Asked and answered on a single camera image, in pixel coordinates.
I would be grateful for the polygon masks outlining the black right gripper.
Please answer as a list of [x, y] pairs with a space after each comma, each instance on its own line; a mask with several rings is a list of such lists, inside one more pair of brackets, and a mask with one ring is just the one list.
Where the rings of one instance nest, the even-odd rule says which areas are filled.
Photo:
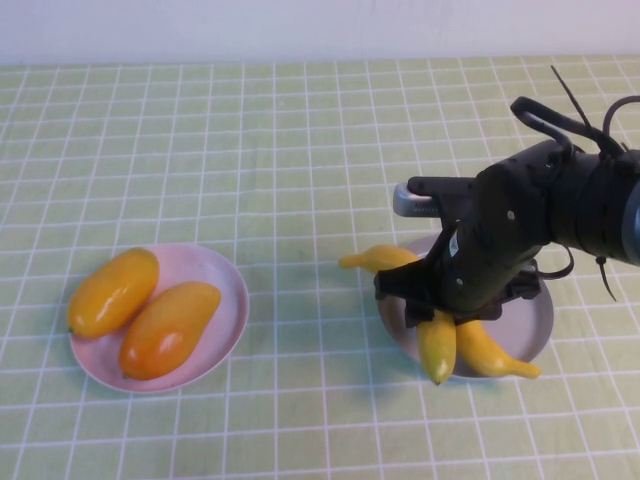
[[535, 256], [550, 242], [547, 197], [558, 152], [543, 141], [467, 181], [465, 210], [447, 220], [428, 260], [379, 271], [376, 299], [402, 299], [411, 329], [437, 309], [458, 321], [495, 320], [505, 303], [538, 296]]

